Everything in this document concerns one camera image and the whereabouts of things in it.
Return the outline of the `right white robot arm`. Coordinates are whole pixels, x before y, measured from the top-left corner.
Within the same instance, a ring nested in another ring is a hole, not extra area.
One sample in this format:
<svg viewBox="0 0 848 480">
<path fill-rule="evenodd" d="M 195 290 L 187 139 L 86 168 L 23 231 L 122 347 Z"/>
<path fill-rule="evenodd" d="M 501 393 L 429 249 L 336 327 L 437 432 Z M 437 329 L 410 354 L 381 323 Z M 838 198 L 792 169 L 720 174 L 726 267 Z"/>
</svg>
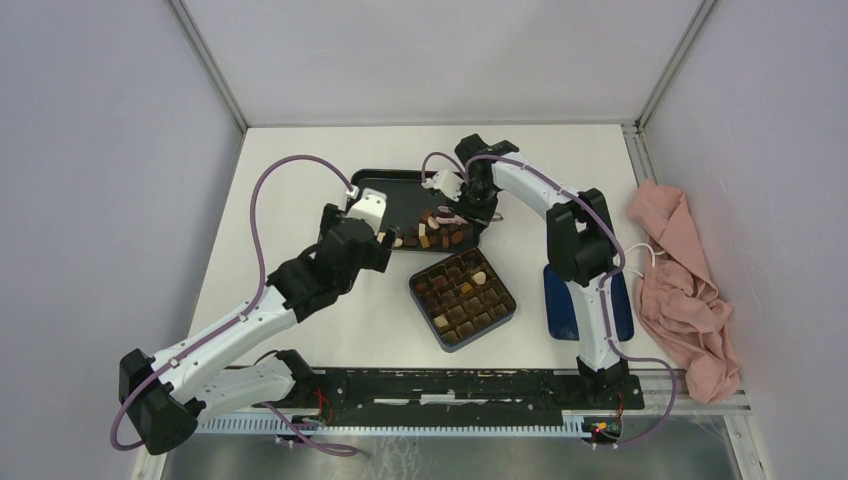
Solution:
<svg viewBox="0 0 848 480">
<path fill-rule="evenodd" d="M 561 186 L 528 164 L 509 141 L 489 145 L 472 134 L 454 152 L 465 164 L 466 178 L 449 205 L 475 230 L 489 226 L 502 191 L 545 221 L 548 264 L 570 292 L 578 328 L 578 396 L 591 408 L 606 406 L 630 374 L 619 350 L 612 295 L 621 270 L 615 258 L 622 249 L 606 198 L 595 188 Z"/>
</svg>

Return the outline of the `blue chocolate box with insert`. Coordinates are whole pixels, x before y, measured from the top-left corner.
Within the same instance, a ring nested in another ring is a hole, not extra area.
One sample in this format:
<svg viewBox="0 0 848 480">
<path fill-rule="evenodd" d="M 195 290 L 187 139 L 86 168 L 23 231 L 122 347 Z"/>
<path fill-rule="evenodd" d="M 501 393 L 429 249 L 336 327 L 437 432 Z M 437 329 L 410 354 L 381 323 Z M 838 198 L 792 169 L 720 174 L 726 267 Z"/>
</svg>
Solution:
<svg viewBox="0 0 848 480">
<path fill-rule="evenodd" d="M 507 323 L 517 310 L 513 295 L 477 247 L 413 274 L 408 285 L 437 343 L 448 353 Z"/>
</svg>

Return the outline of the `black chocolate tray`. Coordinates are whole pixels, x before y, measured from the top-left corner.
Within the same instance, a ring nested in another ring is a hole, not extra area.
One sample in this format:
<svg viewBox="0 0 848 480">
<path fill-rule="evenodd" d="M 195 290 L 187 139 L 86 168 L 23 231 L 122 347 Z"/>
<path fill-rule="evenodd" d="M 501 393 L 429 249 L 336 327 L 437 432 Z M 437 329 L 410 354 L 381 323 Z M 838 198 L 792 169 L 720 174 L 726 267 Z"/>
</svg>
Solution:
<svg viewBox="0 0 848 480">
<path fill-rule="evenodd" d="M 448 198 L 424 189 L 418 170 L 361 169 L 353 174 L 351 183 L 360 192 L 372 188 L 387 195 L 380 231 L 396 226 L 399 236 L 395 247 L 399 250 L 457 253 L 480 243 L 480 234 L 466 224 L 436 222 L 437 208 L 448 206 Z"/>
</svg>

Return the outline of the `pink tongs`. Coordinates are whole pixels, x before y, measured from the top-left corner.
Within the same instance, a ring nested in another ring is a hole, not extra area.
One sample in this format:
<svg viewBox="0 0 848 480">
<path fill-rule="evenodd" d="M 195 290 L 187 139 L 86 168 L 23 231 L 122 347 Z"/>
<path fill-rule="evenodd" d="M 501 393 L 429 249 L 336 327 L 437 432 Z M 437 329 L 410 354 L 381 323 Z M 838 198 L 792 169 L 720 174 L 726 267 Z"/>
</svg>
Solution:
<svg viewBox="0 0 848 480">
<path fill-rule="evenodd" d="M 467 221 L 452 211 L 448 206 L 439 206 L 435 214 L 435 220 L 440 225 L 463 225 Z"/>
</svg>

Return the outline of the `blue box lid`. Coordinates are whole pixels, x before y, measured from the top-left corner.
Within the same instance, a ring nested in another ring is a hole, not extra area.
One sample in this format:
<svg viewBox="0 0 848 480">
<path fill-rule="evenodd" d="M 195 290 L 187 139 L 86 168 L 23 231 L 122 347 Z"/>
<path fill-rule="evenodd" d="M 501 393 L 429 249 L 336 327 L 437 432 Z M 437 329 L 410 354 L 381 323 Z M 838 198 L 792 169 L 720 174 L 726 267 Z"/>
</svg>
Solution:
<svg viewBox="0 0 848 480">
<path fill-rule="evenodd" d="M 579 328 L 574 307 L 574 297 L 551 265 L 543 268 L 543 284 L 548 331 L 556 340 L 578 341 Z M 630 298 L 623 273 L 611 280 L 611 303 L 620 342 L 635 335 Z"/>
</svg>

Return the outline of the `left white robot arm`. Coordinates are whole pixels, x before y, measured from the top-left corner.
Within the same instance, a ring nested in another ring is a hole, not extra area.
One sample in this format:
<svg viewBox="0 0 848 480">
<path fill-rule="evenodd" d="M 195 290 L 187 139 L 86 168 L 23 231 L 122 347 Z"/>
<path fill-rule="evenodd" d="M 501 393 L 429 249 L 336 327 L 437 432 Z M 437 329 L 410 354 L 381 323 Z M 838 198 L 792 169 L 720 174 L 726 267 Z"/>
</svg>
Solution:
<svg viewBox="0 0 848 480">
<path fill-rule="evenodd" d="M 263 401 L 306 405 L 313 379 L 284 363 L 232 370 L 232 361 L 347 294 L 362 270 L 384 272 L 397 231 L 382 232 L 387 202 L 367 194 L 347 212 L 325 206 L 318 241 L 272 273 L 262 272 L 254 297 L 201 333 L 153 355 L 140 349 L 119 362 L 119 412 L 110 428 L 117 439 L 123 418 L 139 436 L 137 447 L 166 453 L 192 436 L 199 424 Z"/>
</svg>

